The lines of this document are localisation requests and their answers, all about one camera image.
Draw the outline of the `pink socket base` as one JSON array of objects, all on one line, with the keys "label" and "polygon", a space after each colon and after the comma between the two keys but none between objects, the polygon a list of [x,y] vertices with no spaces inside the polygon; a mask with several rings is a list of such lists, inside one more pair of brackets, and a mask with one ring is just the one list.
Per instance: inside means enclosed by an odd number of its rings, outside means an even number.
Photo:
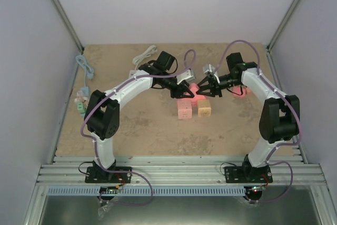
[{"label": "pink socket base", "polygon": [[196,83],[191,83],[189,86],[189,89],[194,94],[194,98],[191,99],[191,105],[192,107],[197,106],[198,100],[206,100],[206,97],[204,95],[197,94],[197,91],[200,89],[199,86]]}]

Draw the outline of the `pink cube socket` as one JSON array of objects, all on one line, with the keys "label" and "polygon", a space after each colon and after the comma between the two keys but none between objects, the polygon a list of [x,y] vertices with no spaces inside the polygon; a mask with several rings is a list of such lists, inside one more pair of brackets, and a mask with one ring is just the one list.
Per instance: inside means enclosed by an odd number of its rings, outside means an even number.
[{"label": "pink cube socket", "polygon": [[187,120],[192,118],[192,102],[190,100],[177,101],[177,114],[179,120]]}]

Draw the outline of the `white power strip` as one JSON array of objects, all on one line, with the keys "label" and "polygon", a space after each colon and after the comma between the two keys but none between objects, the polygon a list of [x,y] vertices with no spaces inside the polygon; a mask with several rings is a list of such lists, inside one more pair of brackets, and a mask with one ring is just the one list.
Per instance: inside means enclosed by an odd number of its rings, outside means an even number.
[{"label": "white power strip", "polygon": [[138,76],[138,71],[137,70],[130,70],[129,77],[135,77],[135,76]]}]

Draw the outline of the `light blue power strip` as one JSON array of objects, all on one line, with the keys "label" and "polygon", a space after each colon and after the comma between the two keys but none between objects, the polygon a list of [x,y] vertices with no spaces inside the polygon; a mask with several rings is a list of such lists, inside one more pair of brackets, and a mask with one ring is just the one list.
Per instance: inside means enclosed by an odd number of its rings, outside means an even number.
[{"label": "light blue power strip", "polygon": [[85,101],[83,102],[83,104],[85,105],[86,107],[86,110],[87,110],[87,107],[88,107],[88,103],[89,103],[89,95],[90,95],[90,90],[89,90],[89,87],[88,86],[84,86],[82,88],[80,88],[80,90],[83,91],[84,95],[85,95]]}]

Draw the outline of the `white charger with ribbon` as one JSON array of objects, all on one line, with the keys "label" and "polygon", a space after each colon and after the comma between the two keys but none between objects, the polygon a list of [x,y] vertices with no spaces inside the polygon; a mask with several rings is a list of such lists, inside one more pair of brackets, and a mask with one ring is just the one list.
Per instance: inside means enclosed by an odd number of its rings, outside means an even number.
[{"label": "white charger with ribbon", "polygon": [[76,92],[76,101],[77,102],[83,103],[85,101],[84,98],[85,98],[85,95],[84,95],[82,90],[79,90],[79,91]]}]

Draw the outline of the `green plug adapter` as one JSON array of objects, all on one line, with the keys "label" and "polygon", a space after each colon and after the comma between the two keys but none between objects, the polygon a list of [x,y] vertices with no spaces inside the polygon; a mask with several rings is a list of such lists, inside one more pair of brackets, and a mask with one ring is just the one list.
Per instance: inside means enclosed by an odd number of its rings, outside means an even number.
[{"label": "green plug adapter", "polygon": [[86,112],[86,107],[83,103],[77,103],[77,111],[79,114],[84,115]]}]

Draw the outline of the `light pink plug adapter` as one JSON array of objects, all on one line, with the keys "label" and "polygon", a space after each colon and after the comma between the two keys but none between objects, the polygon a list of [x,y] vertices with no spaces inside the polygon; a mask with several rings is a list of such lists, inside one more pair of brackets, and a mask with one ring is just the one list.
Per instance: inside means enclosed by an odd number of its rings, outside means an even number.
[{"label": "light pink plug adapter", "polygon": [[246,92],[246,94],[252,94],[253,93],[252,90],[248,87],[245,88],[245,92]]}]

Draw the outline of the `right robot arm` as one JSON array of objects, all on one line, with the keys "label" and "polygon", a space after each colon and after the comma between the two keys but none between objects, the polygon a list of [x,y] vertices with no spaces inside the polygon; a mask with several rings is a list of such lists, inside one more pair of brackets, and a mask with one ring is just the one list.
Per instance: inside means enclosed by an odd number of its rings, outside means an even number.
[{"label": "right robot arm", "polygon": [[219,76],[210,64],[203,67],[205,78],[198,84],[199,95],[222,96],[223,90],[246,86],[263,104],[259,121],[260,139],[255,148],[245,156],[241,173],[245,182],[254,182],[267,176],[268,161],[282,145],[299,134],[300,101],[273,85],[255,62],[244,62],[240,53],[226,57],[229,73]]}]

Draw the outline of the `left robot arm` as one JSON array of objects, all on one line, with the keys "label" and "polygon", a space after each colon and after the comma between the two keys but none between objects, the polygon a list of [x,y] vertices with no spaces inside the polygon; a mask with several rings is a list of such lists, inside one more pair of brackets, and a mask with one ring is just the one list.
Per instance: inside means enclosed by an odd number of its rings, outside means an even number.
[{"label": "left robot arm", "polygon": [[192,64],[185,63],[184,70],[170,74],[176,58],[162,51],[156,60],[151,60],[138,67],[133,75],[120,85],[101,92],[92,93],[81,130],[85,138],[94,143],[95,158],[91,176],[98,176],[103,182],[111,182],[116,174],[116,160],[113,153],[113,136],[120,125],[120,111],[132,99],[144,91],[159,85],[170,91],[173,99],[193,98],[188,82],[181,77],[190,71]]}]

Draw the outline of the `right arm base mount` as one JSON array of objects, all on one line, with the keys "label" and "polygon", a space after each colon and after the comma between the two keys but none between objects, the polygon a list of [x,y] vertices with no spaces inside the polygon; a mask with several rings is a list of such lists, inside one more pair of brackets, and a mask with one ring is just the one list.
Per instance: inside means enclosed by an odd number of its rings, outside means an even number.
[{"label": "right arm base mount", "polygon": [[245,169],[243,167],[224,167],[226,183],[272,183],[269,166]]}]

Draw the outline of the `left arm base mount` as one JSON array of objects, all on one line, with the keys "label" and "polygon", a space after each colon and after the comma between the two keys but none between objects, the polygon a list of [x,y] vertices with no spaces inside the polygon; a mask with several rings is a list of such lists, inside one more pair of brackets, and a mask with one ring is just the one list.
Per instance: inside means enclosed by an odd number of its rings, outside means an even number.
[{"label": "left arm base mount", "polygon": [[107,173],[101,168],[88,167],[85,183],[130,183],[131,167],[116,167],[116,173]]}]

